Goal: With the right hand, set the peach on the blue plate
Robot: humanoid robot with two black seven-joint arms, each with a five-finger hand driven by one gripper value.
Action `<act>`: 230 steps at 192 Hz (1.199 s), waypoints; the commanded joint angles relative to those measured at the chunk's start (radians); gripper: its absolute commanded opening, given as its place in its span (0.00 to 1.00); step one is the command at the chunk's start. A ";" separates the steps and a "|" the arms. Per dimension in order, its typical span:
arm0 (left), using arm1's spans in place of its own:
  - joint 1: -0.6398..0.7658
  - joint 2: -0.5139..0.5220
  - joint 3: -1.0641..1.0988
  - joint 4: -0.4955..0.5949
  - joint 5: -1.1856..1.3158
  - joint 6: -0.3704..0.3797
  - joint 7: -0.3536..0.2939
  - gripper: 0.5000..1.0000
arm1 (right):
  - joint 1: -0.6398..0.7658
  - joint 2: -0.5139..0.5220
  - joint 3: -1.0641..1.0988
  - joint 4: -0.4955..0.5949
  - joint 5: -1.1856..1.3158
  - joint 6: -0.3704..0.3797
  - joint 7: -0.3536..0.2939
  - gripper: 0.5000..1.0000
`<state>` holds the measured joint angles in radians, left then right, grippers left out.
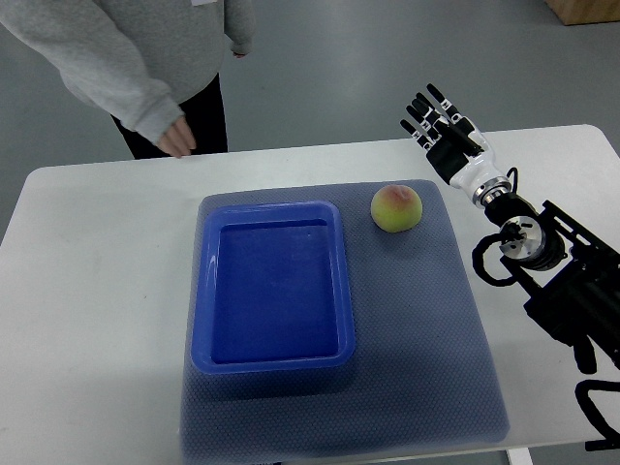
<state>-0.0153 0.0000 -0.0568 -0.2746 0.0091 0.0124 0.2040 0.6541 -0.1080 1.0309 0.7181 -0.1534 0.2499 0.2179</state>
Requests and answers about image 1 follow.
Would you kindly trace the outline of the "person's bare hand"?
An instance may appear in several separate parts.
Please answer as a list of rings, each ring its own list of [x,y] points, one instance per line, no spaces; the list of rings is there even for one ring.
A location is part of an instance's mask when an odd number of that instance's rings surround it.
[[[186,118],[180,116],[160,136],[156,146],[173,158],[180,159],[190,156],[197,143]]]

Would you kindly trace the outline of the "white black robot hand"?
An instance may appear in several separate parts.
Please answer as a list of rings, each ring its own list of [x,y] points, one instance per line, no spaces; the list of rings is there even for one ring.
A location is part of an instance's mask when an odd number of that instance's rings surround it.
[[[517,172],[499,171],[494,149],[472,120],[435,85],[427,84],[426,90],[406,106],[412,119],[400,125],[424,150],[433,170],[479,208],[514,192]]]

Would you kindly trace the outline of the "grey sweatshirt forearm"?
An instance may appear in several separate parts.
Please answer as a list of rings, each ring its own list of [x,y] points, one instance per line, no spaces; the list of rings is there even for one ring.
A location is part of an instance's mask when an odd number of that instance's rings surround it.
[[[92,1],[3,1],[1,23],[86,101],[157,144],[183,117],[170,88]]]

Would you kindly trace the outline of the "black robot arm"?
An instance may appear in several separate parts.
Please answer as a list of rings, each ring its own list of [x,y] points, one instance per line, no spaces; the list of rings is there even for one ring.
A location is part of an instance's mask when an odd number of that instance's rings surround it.
[[[477,187],[473,201],[499,231],[472,252],[473,268],[487,284],[519,284],[528,294],[527,315],[553,339],[573,349],[585,380],[575,399],[601,439],[585,448],[616,450],[619,432],[591,398],[616,392],[613,381],[594,379],[601,349],[619,361],[619,254],[551,201],[536,211],[516,192],[517,170]]]

